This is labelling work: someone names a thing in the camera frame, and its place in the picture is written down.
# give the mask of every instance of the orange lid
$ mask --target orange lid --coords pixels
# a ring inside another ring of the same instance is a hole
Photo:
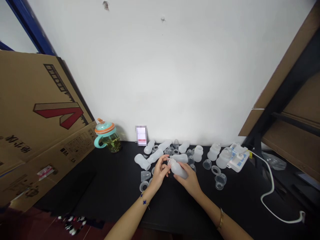
[[[100,123],[97,124],[96,129],[94,130],[96,134],[105,134],[111,132],[115,128],[114,123],[105,122],[100,118],[98,118],[98,121]]]

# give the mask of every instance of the teal handle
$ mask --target teal handle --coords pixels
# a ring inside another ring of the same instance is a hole
[[[94,140],[94,146],[96,148],[104,148],[106,146],[105,143],[102,146],[99,145],[99,141],[102,137],[103,137],[102,135],[98,135],[97,138]]]

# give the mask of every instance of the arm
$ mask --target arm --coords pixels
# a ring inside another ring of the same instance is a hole
[[[148,207],[148,204],[143,204],[143,201],[150,203],[153,196],[159,190],[164,176],[168,177],[168,173],[170,173],[171,166],[162,164],[163,161],[167,160],[167,157],[169,157],[169,155],[163,155],[159,158],[156,168],[154,169],[153,179],[148,188],[141,194],[142,197],[140,195],[135,203],[122,215],[104,240],[130,240],[132,238]]]
[[[205,210],[213,224],[216,227],[220,225],[221,210],[215,205],[201,190],[198,183],[196,173],[186,163],[179,162],[181,167],[186,170],[188,174],[187,179],[183,179],[178,175],[173,175],[179,183],[188,191],[188,193],[199,203]],[[223,224],[219,230],[224,240],[235,239],[252,239],[245,230],[243,230],[235,221],[233,221],[227,214],[223,213]]]

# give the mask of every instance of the gold bracelet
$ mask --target gold bracelet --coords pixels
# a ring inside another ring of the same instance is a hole
[[[219,227],[217,227],[218,231],[221,230],[222,224],[223,224],[223,210],[222,210],[222,208],[220,208],[220,210],[221,210],[221,215],[220,215],[220,224],[219,224]]]

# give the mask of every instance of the red floor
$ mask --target red floor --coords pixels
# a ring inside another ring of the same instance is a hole
[[[79,228],[81,223],[73,224]],[[105,223],[103,229],[85,225],[75,236],[64,229],[64,223],[50,217],[50,213],[31,208],[24,214],[7,211],[0,214],[0,238],[6,240],[103,240],[114,224]],[[139,240],[142,230],[137,229],[133,240]]]

